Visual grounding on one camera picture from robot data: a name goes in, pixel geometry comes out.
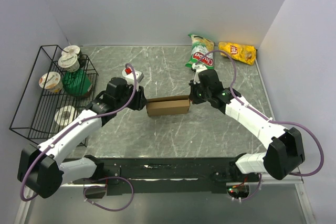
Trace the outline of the brown cardboard box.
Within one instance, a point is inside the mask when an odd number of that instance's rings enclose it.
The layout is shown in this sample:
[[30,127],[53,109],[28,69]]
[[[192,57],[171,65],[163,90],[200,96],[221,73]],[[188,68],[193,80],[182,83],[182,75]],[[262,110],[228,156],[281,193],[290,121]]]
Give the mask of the brown cardboard box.
[[187,95],[148,99],[146,111],[148,116],[187,114],[190,100]]

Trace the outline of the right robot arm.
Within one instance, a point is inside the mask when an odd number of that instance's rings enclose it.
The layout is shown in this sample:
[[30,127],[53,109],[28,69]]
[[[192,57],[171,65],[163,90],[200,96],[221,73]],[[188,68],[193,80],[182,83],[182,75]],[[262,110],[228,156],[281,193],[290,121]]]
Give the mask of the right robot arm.
[[246,99],[238,91],[223,87],[214,69],[197,69],[189,85],[189,99],[193,104],[209,102],[244,126],[266,149],[263,153],[237,156],[229,169],[233,180],[239,182],[249,173],[267,173],[274,179],[282,180],[304,162],[300,131],[272,124],[270,119],[264,119],[249,109]]

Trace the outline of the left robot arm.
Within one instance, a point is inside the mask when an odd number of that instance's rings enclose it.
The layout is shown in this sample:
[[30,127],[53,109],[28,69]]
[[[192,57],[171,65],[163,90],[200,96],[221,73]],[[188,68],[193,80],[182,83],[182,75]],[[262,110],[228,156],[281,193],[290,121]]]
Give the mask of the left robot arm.
[[42,198],[53,195],[68,182],[87,178],[98,183],[104,176],[103,161],[92,155],[65,162],[77,145],[94,131],[103,127],[124,108],[142,110],[147,100],[139,85],[143,74],[136,72],[124,78],[114,77],[107,88],[58,134],[39,144],[22,150],[17,178]]

